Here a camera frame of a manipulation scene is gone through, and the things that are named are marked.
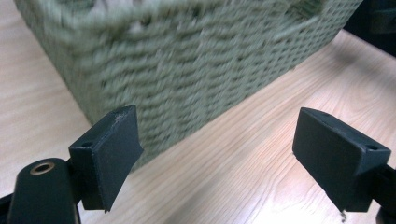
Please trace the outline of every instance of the wooden table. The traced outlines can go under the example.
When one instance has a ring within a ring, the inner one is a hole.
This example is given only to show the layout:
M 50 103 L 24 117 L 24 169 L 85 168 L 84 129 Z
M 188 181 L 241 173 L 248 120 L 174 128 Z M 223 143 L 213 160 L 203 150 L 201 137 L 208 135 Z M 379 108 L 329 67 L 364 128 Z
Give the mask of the wooden table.
M 341 32 L 293 71 L 128 176 L 112 211 L 83 223 L 341 223 L 291 153 L 301 106 L 396 148 L 396 60 Z M 21 168 L 67 159 L 90 128 L 10 0 L 0 3 L 0 195 Z M 389 164 L 396 165 L 396 153 Z M 375 223 L 346 214 L 346 223 Z

